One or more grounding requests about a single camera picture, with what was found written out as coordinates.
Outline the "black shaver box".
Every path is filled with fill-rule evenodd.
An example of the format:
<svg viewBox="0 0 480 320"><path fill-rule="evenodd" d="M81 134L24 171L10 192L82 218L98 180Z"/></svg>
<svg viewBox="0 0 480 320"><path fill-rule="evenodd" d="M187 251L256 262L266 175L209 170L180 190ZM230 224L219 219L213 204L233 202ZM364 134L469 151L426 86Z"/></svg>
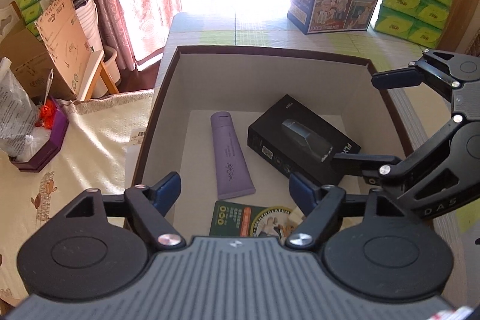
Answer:
<svg viewBox="0 0 480 320"><path fill-rule="evenodd" d="M361 150L354 140L289 95L248 127L247 145L285 177L300 173L319 186L341 182L344 174L330 165L335 154Z"/></svg>

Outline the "green medicine box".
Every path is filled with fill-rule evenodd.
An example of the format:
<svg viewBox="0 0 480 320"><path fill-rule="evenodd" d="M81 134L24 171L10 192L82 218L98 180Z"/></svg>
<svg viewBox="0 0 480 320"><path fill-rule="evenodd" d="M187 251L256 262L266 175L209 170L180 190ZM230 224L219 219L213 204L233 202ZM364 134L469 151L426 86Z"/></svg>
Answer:
<svg viewBox="0 0 480 320"><path fill-rule="evenodd" d="M211 219L210 236L264 237L285 241L303 221L301 213L284 206L255 206L217 201Z"/></svg>

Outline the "purple tube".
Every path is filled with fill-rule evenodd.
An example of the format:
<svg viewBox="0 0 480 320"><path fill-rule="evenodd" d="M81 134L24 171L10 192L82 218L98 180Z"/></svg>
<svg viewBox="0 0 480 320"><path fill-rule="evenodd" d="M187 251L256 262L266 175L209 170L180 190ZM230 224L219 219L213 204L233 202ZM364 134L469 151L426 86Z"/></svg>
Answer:
<svg viewBox="0 0 480 320"><path fill-rule="evenodd" d="M229 112L211 118L217 197L228 200L256 192Z"/></svg>

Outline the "green tissue pack bundle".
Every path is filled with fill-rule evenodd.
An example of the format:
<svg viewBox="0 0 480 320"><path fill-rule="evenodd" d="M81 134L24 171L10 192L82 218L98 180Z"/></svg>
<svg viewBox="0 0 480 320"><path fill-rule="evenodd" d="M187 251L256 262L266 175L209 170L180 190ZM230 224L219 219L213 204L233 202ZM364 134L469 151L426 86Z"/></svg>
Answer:
<svg viewBox="0 0 480 320"><path fill-rule="evenodd" d="M434 49L453 0L382 0L374 30Z"/></svg>

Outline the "cream embroidered cloth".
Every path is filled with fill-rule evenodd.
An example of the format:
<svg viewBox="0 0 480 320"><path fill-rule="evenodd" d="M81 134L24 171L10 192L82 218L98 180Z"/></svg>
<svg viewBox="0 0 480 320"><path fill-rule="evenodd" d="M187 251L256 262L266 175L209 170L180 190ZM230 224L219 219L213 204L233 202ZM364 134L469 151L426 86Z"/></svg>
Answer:
<svg viewBox="0 0 480 320"><path fill-rule="evenodd" d="M27 292L16 269L21 245L86 188L122 193L131 136L144 130L151 89L104 99L61 101L69 121L60 152L38 173L1 156L1 302L18 305Z"/></svg>

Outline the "brown storage box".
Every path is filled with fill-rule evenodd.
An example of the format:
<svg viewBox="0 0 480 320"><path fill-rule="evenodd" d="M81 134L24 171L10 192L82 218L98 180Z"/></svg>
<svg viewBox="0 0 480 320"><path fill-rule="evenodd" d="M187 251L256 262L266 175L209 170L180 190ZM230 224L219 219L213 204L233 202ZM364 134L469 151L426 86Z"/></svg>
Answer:
<svg viewBox="0 0 480 320"><path fill-rule="evenodd" d="M207 235L217 200L212 115L231 116L255 191L238 202L294 202L288 176L338 179L337 152L407 157L413 146L391 96L372 86L366 58L243 46L180 46L161 71L133 174L152 185L171 172L181 194L168 220L182 235Z"/></svg>

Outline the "purple tray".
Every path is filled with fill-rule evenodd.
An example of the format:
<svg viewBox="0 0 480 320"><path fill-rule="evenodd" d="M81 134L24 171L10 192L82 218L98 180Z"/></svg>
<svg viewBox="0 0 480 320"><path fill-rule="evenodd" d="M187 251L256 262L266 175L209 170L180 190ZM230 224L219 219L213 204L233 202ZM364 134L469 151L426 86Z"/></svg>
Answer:
<svg viewBox="0 0 480 320"><path fill-rule="evenodd" d="M61 150L69 121L58 101L49 97L41 109L40 126L25 138L19 157L9 157L10 163L21 172L40 172Z"/></svg>

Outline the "wooden stool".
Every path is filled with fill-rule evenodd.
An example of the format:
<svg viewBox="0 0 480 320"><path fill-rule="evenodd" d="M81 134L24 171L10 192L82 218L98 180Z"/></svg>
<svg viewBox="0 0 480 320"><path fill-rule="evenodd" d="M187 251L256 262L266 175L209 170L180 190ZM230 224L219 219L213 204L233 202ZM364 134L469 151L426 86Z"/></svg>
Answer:
<svg viewBox="0 0 480 320"><path fill-rule="evenodd" d="M101 79L104 85L106 85L108 93L111 95L119 93L112 77L107 72L103 62L104 58L105 54L103 49L90 54L89 62L86 65L85 73L80 84L77 100L86 101L91 99L98 79Z"/></svg>

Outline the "clear plastic bag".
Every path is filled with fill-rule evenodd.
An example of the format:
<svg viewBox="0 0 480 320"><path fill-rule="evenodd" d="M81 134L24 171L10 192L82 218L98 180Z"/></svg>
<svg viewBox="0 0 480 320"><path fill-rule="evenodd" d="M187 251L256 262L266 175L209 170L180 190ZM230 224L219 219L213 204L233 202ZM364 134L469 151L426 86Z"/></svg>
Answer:
<svg viewBox="0 0 480 320"><path fill-rule="evenodd" d="M20 155L26 137L32 134L39 110L11 71L10 59L1 59L1 150L10 157Z"/></svg>

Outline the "white bucket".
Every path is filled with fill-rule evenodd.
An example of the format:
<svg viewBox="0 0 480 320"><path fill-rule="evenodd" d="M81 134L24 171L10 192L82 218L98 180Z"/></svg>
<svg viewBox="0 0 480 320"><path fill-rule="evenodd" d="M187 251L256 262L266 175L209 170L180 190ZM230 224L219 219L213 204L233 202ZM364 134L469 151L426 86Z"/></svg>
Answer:
<svg viewBox="0 0 480 320"><path fill-rule="evenodd" d="M106 71L108 75L112 78L112 81L115 83L116 86L118 86L121 82L121 75L120 75L120 70L118 68L118 64L116 62L117 59L117 50L110 47L110 46L104 46L104 59L103 63L105 65ZM93 95L92 97L95 99L104 97L107 95L108 89L107 86L104 84L103 79L101 77L98 78L97 84L94 87Z"/></svg>

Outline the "cardboard box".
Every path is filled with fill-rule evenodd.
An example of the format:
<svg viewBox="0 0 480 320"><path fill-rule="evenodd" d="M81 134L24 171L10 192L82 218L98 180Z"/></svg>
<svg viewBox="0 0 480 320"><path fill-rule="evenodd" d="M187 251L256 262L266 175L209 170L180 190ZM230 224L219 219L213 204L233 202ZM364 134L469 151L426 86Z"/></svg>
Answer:
<svg viewBox="0 0 480 320"><path fill-rule="evenodd" d="M38 37L18 22L2 41L1 56L11 60L10 69L31 98L44 94L52 71L51 95L77 99L92 49L72 0L54 0L36 22Z"/></svg>

